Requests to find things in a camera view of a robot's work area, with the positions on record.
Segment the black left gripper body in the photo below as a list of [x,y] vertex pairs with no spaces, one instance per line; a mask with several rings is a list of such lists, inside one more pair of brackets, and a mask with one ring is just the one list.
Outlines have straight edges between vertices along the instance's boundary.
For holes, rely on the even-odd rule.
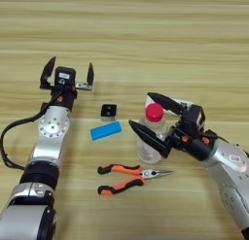
[[41,109],[47,110],[50,106],[64,107],[72,111],[74,100],[78,96],[78,89],[91,91],[93,83],[56,84],[52,86],[49,82],[41,83],[41,89],[48,89],[51,92],[51,100],[44,102]]

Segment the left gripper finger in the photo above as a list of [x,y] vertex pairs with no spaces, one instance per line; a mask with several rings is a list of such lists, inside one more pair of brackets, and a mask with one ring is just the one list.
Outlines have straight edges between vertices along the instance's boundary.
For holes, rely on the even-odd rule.
[[90,63],[89,64],[89,69],[88,69],[87,84],[89,86],[92,86],[93,85],[93,80],[94,80],[93,65],[92,65],[92,63]]
[[52,75],[55,64],[55,57],[52,57],[45,65],[41,78],[40,78],[40,89],[51,89],[52,85],[48,81],[48,78]]

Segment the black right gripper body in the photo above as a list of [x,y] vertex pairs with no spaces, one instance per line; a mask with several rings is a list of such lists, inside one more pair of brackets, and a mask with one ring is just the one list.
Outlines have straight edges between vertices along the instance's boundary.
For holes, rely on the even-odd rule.
[[218,135],[212,130],[205,131],[204,122],[204,115],[182,116],[166,135],[172,141],[172,149],[186,152],[199,161],[206,160]]

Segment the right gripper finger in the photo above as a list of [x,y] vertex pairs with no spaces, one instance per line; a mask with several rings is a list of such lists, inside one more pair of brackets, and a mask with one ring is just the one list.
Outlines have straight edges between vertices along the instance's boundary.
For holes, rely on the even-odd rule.
[[133,120],[129,120],[128,123],[143,142],[159,152],[163,157],[169,156],[173,144],[168,137],[166,137],[164,140],[161,140],[157,137],[156,133],[147,126]]
[[179,116],[185,111],[185,107],[173,99],[156,92],[148,92],[147,95],[157,104],[160,104],[166,111]]

